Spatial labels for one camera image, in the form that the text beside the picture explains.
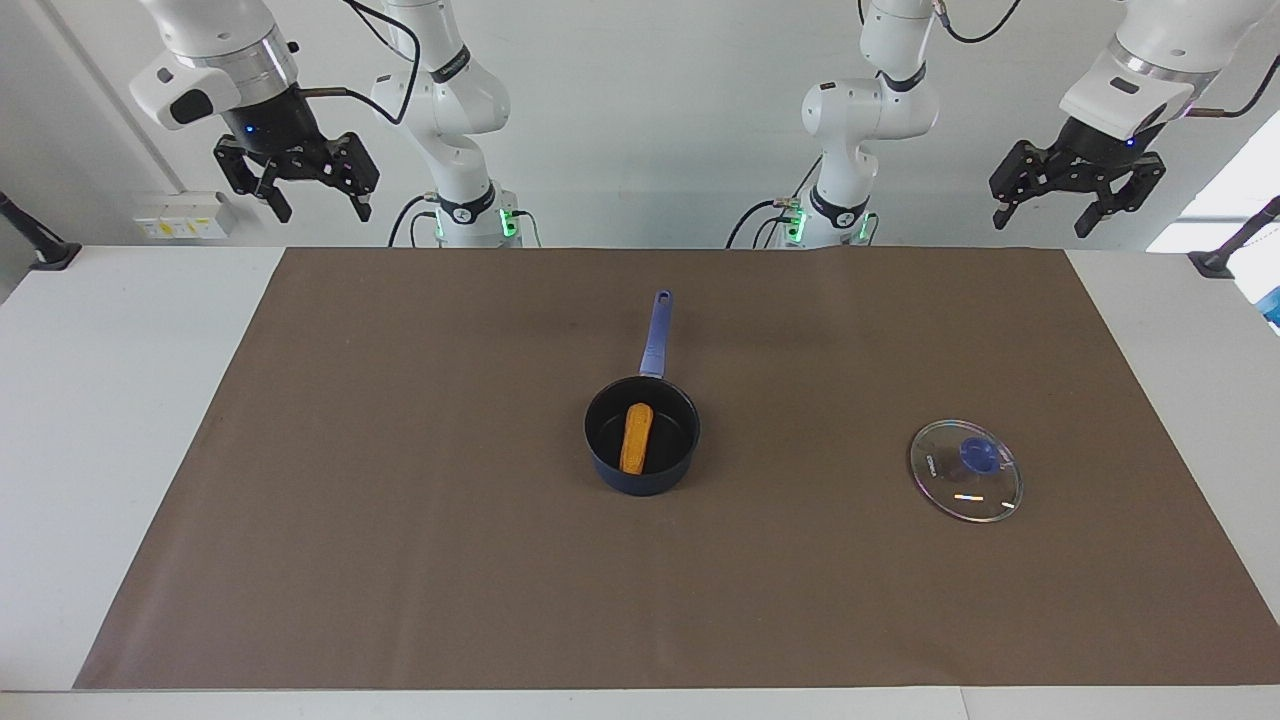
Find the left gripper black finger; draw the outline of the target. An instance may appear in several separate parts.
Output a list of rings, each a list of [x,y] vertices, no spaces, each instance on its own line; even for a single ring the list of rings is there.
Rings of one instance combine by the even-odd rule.
[[[1075,170],[1076,190],[1094,199],[1075,220],[1076,237],[1088,237],[1098,224],[1119,213],[1142,209],[1165,174],[1160,155],[1140,155],[1119,167],[1080,164]]]
[[[995,228],[1004,231],[1021,204],[1057,191],[1055,172],[1060,169],[1061,152],[1056,145],[1042,149],[1029,140],[1016,141],[989,177],[989,193],[997,202],[992,215]]]

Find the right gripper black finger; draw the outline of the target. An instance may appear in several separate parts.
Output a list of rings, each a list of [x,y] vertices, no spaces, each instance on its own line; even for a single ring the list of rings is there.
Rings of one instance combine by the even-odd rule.
[[[283,192],[275,186],[276,168],[268,160],[266,169],[256,176],[247,161],[247,151],[236,140],[219,140],[215,143],[215,161],[227,178],[230,190],[241,196],[251,196],[270,208],[280,223],[292,218],[292,206]]]
[[[380,170],[355,132],[330,142],[330,159],[334,187],[349,200],[358,220],[367,223],[372,215],[370,197],[378,187]]]

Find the glass lid with purple knob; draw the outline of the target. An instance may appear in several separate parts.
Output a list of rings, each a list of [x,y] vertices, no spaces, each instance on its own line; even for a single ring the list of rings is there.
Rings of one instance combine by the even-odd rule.
[[[1024,500],[1025,482],[1011,450],[974,421],[940,419],[923,425],[909,445],[908,468],[918,491],[960,521],[1002,521]]]

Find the yellow toy corn cob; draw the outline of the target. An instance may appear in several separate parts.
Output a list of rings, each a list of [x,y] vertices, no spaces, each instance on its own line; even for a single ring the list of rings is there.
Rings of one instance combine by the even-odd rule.
[[[622,473],[639,477],[645,473],[646,452],[655,419],[649,404],[632,404],[623,416],[623,434],[618,468]]]

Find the brown paper table mat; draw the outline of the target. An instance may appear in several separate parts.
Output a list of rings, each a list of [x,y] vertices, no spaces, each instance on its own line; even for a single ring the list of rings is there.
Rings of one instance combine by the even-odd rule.
[[[635,497],[640,366],[701,438]],[[934,507],[974,421],[1020,507]],[[289,250],[79,689],[1272,685],[1280,624],[1062,252]]]

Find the white wall socket box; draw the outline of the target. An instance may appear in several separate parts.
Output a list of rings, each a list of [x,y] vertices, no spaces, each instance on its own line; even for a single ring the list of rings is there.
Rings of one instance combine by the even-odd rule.
[[[157,241],[229,240],[239,224],[230,201],[218,191],[138,193],[131,218],[145,238]]]

